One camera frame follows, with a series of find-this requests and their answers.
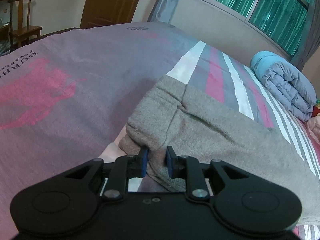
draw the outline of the wooden chair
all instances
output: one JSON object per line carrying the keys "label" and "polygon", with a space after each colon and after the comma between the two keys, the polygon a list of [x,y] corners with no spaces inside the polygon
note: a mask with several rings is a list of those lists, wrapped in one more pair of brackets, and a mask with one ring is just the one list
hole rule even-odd
{"label": "wooden chair", "polygon": [[[13,3],[19,1],[18,5],[18,29],[12,30],[12,11],[13,11]],[[11,43],[11,51],[13,51],[13,38],[18,40],[18,48],[22,47],[22,41],[27,40],[29,42],[30,36],[37,35],[37,38],[40,38],[40,32],[42,27],[40,26],[31,26],[29,25],[30,21],[30,5],[31,0],[28,3],[28,20],[27,26],[23,27],[23,0],[9,0],[10,3],[10,43]]]}

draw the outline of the chair seat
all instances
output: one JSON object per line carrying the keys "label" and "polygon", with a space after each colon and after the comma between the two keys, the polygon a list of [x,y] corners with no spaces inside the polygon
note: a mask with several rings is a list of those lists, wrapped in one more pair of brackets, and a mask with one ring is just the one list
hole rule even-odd
{"label": "chair seat", "polygon": [[15,30],[12,32],[12,36],[14,37],[21,37],[26,35],[27,33],[32,33],[32,32],[36,32],[42,30],[42,27],[40,26],[29,26],[29,31],[27,31],[27,27],[23,27],[20,31]]}

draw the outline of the door panel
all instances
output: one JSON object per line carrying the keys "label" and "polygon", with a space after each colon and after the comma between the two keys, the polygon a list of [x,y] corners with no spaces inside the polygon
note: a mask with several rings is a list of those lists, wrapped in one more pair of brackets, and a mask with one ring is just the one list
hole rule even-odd
{"label": "door panel", "polygon": [[81,28],[131,22],[139,0],[86,0]]}

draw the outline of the window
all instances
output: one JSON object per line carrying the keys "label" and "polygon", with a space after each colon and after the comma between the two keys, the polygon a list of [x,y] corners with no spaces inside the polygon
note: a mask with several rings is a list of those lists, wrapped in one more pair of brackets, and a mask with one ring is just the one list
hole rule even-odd
{"label": "window", "polygon": [[216,0],[242,15],[290,56],[299,46],[310,0]]}

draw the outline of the bed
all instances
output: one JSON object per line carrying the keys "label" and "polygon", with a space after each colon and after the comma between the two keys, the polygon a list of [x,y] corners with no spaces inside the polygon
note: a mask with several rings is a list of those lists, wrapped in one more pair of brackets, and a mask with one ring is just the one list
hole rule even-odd
{"label": "bed", "polygon": [[[161,22],[72,30],[1,57],[0,238],[17,233],[9,205],[20,190],[90,159],[124,155],[118,144],[128,117],[167,73],[279,129],[320,178],[320,146],[304,124],[228,55]],[[147,176],[131,179],[129,190],[165,189]],[[319,225],[294,232],[320,238]]]}

